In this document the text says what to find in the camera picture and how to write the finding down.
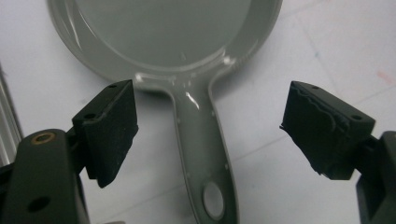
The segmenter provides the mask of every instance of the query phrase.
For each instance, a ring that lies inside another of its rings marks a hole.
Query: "pan handle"
[[[233,173],[209,85],[182,82],[171,96],[184,178],[197,223],[239,223]]]

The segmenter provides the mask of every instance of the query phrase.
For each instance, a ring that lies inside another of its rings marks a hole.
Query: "white surface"
[[[358,224],[355,183],[317,175],[278,129],[289,84],[316,84],[396,130],[396,3],[284,0],[274,31],[241,70],[214,87],[232,159],[241,224]],[[0,0],[0,62],[25,135],[68,130],[110,82],[85,68],[52,26],[46,2]],[[194,223],[172,105],[136,93],[138,135],[115,182],[84,180],[92,223]]]

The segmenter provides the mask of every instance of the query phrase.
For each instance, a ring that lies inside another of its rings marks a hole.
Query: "gray frying pan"
[[[281,0],[49,0],[67,47],[97,74],[168,94],[198,223],[239,222],[211,86],[270,34]]]

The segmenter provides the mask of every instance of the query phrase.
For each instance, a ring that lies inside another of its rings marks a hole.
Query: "brass screw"
[[[55,138],[55,133],[40,133],[32,139],[33,145],[41,145],[52,141]]]

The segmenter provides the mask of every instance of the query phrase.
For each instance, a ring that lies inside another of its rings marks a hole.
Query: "white table surface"
[[[396,2],[284,0],[274,31],[241,70],[214,86],[241,224],[358,224],[355,184],[317,175],[278,126],[292,80],[322,87],[396,130]],[[109,81],[57,35],[46,1],[0,0],[0,63],[24,135],[68,130]],[[172,104],[135,93],[139,133],[113,184],[83,178],[92,223],[195,223]]]

